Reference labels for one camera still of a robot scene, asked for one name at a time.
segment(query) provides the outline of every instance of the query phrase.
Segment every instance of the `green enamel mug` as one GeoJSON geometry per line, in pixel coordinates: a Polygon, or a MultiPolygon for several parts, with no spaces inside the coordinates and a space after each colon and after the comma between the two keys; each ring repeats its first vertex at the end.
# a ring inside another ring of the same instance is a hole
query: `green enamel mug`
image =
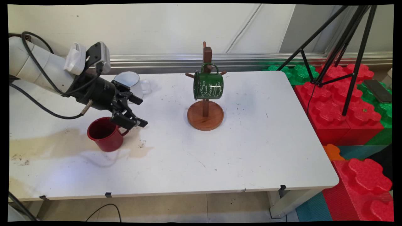
{"type": "Polygon", "coordinates": [[[219,99],[224,91],[224,78],[219,74],[218,67],[213,63],[201,66],[201,72],[194,74],[194,99],[219,99]],[[216,68],[215,74],[205,73],[204,67],[212,65],[216,68]]]}

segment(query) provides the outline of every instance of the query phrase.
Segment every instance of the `smartphone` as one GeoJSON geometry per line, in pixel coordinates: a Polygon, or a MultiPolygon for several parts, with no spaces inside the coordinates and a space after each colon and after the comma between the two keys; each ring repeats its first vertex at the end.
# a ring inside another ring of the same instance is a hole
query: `smartphone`
{"type": "Polygon", "coordinates": [[[364,80],[363,83],[380,103],[392,103],[392,94],[390,94],[377,80],[364,80]]]}

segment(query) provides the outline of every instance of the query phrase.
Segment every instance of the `power cord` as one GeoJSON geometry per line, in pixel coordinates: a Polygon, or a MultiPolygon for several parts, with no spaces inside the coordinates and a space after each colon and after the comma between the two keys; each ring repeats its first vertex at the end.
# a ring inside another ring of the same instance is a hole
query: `power cord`
{"type": "Polygon", "coordinates": [[[22,37],[21,40],[22,40],[22,42],[23,42],[23,45],[24,45],[24,47],[25,47],[25,50],[28,52],[29,56],[32,58],[33,62],[34,62],[34,63],[36,64],[36,66],[39,68],[39,70],[41,71],[41,73],[43,74],[43,76],[46,78],[46,80],[51,84],[51,86],[53,87],[53,89],[54,89],[56,92],[60,93],[61,95],[71,95],[71,94],[73,94],[73,93],[75,93],[75,92],[77,92],[77,91],[80,91],[80,90],[86,88],[87,86],[89,86],[90,84],[92,84],[97,78],[99,78],[99,76],[101,76],[102,69],[99,69],[99,70],[97,70],[97,75],[96,75],[96,77],[94,77],[94,78],[91,79],[89,82],[87,82],[87,83],[85,83],[84,85],[82,85],[81,87],[79,87],[79,88],[77,88],[77,89],[75,89],[75,90],[72,90],[72,91],[70,91],[70,92],[62,92],[61,90],[59,90],[59,89],[57,88],[57,86],[53,83],[53,81],[47,76],[46,72],[43,70],[43,68],[41,67],[41,65],[40,65],[40,64],[38,63],[38,61],[36,60],[35,56],[32,54],[32,51],[29,49],[28,44],[27,44],[27,41],[25,40],[25,36],[26,36],[26,35],[32,35],[32,36],[34,36],[34,37],[37,37],[39,40],[41,40],[41,41],[47,46],[47,48],[49,49],[49,51],[50,51],[51,53],[53,53],[53,50],[51,49],[51,47],[49,46],[49,44],[48,44],[44,39],[42,39],[40,36],[38,36],[38,35],[36,35],[36,34],[34,34],[34,33],[32,33],[32,32],[29,32],[29,31],[24,31],[24,32],[22,32],[22,34],[21,34],[21,37],[22,37]]]}
{"type": "Polygon", "coordinates": [[[87,222],[87,221],[92,217],[92,215],[94,215],[96,212],[98,212],[100,209],[104,208],[104,207],[107,206],[107,205],[114,205],[114,206],[116,207],[117,213],[119,213],[119,219],[120,219],[120,223],[121,223],[121,216],[120,216],[119,208],[118,208],[115,204],[111,204],[111,203],[106,204],[106,205],[100,207],[99,209],[97,209],[95,212],[93,212],[93,213],[89,216],[89,218],[88,218],[85,222],[87,222]]]}
{"type": "Polygon", "coordinates": [[[315,85],[314,85],[313,92],[311,92],[311,97],[310,97],[310,100],[308,101],[308,104],[307,104],[307,113],[306,113],[307,116],[308,116],[308,108],[310,107],[310,101],[313,98],[313,94],[314,94],[314,90],[316,89],[316,85],[317,85],[317,83],[315,83],[315,85]]]}
{"type": "Polygon", "coordinates": [[[10,192],[8,191],[8,197],[29,217],[30,220],[36,221],[36,217],[10,192]]]}
{"type": "Polygon", "coordinates": [[[53,116],[55,116],[55,117],[57,117],[57,118],[60,118],[60,119],[76,119],[76,118],[79,118],[79,117],[83,116],[82,113],[80,113],[79,115],[76,115],[76,116],[72,116],[72,117],[67,117],[67,116],[58,115],[58,114],[52,112],[51,110],[45,108],[43,105],[41,105],[38,101],[36,101],[33,97],[31,97],[27,92],[25,92],[24,90],[22,90],[20,87],[14,85],[14,84],[12,84],[12,83],[10,83],[10,86],[13,87],[14,89],[20,91],[22,94],[24,94],[24,95],[25,95],[26,97],[28,97],[32,102],[34,102],[36,105],[38,105],[38,107],[42,108],[44,111],[46,111],[47,113],[49,113],[49,114],[51,114],[51,115],[53,115],[53,116]]]}

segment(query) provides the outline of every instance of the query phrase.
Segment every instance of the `red mug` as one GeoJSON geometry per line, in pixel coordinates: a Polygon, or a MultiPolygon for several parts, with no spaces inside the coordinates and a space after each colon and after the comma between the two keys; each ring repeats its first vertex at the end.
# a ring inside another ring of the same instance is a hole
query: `red mug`
{"type": "Polygon", "coordinates": [[[103,117],[93,121],[86,131],[89,139],[95,143],[104,152],[112,152],[120,148],[123,143],[123,136],[129,130],[121,133],[119,126],[110,121],[110,117],[103,117]]]}

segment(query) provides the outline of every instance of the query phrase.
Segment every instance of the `white mug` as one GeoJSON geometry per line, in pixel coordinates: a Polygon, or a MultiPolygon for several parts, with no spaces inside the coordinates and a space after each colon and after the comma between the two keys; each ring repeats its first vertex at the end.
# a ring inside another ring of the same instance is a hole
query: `white mug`
{"type": "Polygon", "coordinates": [[[130,87],[130,91],[138,98],[144,96],[144,94],[151,93],[151,83],[148,80],[140,80],[139,75],[135,72],[122,72],[114,78],[115,81],[122,83],[128,87],[130,87]]]}

